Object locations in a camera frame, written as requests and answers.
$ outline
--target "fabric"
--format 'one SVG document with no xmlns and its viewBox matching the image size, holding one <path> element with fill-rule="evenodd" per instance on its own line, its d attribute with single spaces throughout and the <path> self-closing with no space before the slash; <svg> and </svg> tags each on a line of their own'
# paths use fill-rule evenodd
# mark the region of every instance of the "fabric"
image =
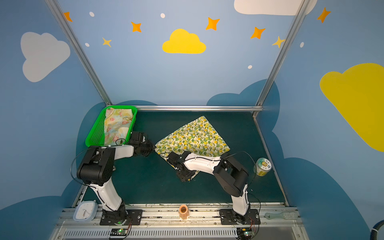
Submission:
<svg viewBox="0 0 384 240">
<path fill-rule="evenodd" d="M 180 155 L 184 151 L 190 151 L 202 156 L 218 157 L 230 150 L 222 137 L 220 137 L 204 116 L 177 129 L 161 139 L 155 146 L 157 154 L 165 160 L 167 160 L 170 152 Z"/>
<path fill-rule="evenodd" d="M 116 145 L 120 138 L 125 139 L 131 126 L 133 113 L 131 109 L 108 108 L 104 120 L 104 145 Z"/>
</svg>

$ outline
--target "green plastic basket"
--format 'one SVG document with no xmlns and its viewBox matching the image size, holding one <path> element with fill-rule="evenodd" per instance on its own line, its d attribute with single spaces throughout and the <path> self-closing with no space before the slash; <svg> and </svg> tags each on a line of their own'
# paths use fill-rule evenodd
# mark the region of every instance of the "green plastic basket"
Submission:
<svg viewBox="0 0 384 240">
<path fill-rule="evenodd" d="M 104 120 L 105 120 L 105 112 L 108 108 L 132 109 L 133 118 L 132 118 L 131 126 L 129 127 L 129 131 L 128 131 L 128 134 L 126 137 L 126 142 L 129 141 L 129 138 L 131 137 L 133 125 L 136 122 L 137 108 L 134 106 L 114 105 L 114 106 L 106 107 L 100 112 L 95 123 L 93 124 L 91 131 L 89 132 L 87 138 L 85 139 L 85 145 L 87 145 L 87 147 L 89 147 L 89 146 L 104 146 L 104 139 L 105 139 Z"/>
</svg>

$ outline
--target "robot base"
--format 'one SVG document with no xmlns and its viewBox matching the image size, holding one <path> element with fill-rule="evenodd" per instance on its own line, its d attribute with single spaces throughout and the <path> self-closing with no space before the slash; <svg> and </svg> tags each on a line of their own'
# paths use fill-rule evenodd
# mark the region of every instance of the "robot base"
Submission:
<svg viewBox="0 0 384 240">
<path fill-rule="evenodd" d="M 132 225 L 140 225 L 142 210 L 139 209 L 125 209 L 124 201 L 116 211 L 106 211 L 103 209 L 101 215 L 101 226 L 124 226 L 129 225 L 132 219 Z"/>
<path fill-rule="evenodd" d="M 260 224 L 260 217 L 257 209 L 248 208 L 248 211 L 244 216 L 234 212 L 232 209 L 220 209 L 219 214 L 221 225 L 251 225 L 251 218 L 255 225 Z"/>
</svg>

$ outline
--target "yellow star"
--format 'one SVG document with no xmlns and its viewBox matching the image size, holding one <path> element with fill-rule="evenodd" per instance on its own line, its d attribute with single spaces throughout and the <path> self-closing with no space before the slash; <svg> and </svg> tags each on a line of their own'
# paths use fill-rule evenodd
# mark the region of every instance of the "yellow star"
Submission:
<svg viewBox="0 0 384 240">
<path fill-rule="evenodd" d="M 251 36 L 251 39 L 252 39 L 252 38 L 258 38 L 258 39 L 260 39 L 260 38 L 262 37 L 262 33 L 263 33 L 264 30 L 265 30 L 265 28 L 264 28 L 264 29 L 258 29 L 258 28 L 255 28 L 255 32 L 254 32 L 253 35 Z"/>
<path fill-rule="evenodd" d="M 205 30 L 213 29 L 216 31 L 216 24 L 218 21 L 219 21 L 219 19 L 213 20 L 213 19 L 208 18 L 208 26 Z"/>
<path fill-rule="evenodd" d="M 111 46 L 109 45 L 109 42 L 112 41 L 112 40 L 107 41 L 107 40 L 105 40 L 104 38 L 103 38 L 103 40 L 104 40 L 103 45 L 108 45 L 109 47 L 111 47 Z"/>
<path fill-rule="evenodd" d="M 322 12 L 322 14 L 317 18 L 317 20 L 321 20 L 321 23 L 324 22 L 325 18 L 330 14 L 331 12 L 328 12 L 325 8 Z"/>
<path fill-rule="evenodd" d="M 133 22 L 131 22 L 131 23 L 132 23 L 132 25 L 133 25 L 133 30 L 132 30 L 132 32 L 134 32 L 134 31 L 138 31 L 138 32 L 141 33 L 141 30 L 140 30 L 140 25 L 141 25 L 141 23 L 138 23 L 138 24 L 133 23 Z"/>
<path fill-rule="evenodd" d="M 66 12 L 66 13 L 64 13 L 64 16 L 65 16 L 65 18 L 66 18 L 68 21 L 72 22 L 72 19 L 70 18 L 70 12 Z"/>
<path fill-rule="evenodd" d="M 277 37 L 277 42 L 274 43 L 274 44 L 272 44 L 272 46 L 273 46 L 273 45 L 277 45 L 277 46 L 279 46 L 279 48 L 280 48 L 281 43 L 284 42 L 284 41 L 285 41 L 285 39 L 281 40 L 281 39 L 280 39 L 280 36 L 278 36 L 278 37 Z"/>
</svg>

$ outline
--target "green mat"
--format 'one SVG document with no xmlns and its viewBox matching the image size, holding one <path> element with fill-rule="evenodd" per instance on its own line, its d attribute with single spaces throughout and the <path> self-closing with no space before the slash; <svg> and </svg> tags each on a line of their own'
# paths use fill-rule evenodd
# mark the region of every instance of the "green mat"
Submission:
<svg viewBox="0 0 384 240">
<path fill-rule="evenodd" d="M 246 151 L 256 161 L 267 157 L 250 113 L 234 112 L 138 112 L 134 131 L 148 134 L 153 144 L 179 127 L 205 116 L 231 148 L 229 153 Z M 243 152 L 234 156 L 254 176 L 253 162 Z M 190 182 L 181 182 L 176 171 L 163 158 L 152 152 L 148 157 L 130 157 L 115 161 L 112 182 L 126 204 L 143 203 L 214 203 L 232 202 L 216 178 L 204 172 Z M 284 202 L 283 193 L 271 170 L 263 177 L 256 176 L 248 192 L 261 202 Z M 257 202 L 248 196 L 250 202 Z M 92 189 L 87 189 L 83 200 L 98 200 Z"/>
</svg>

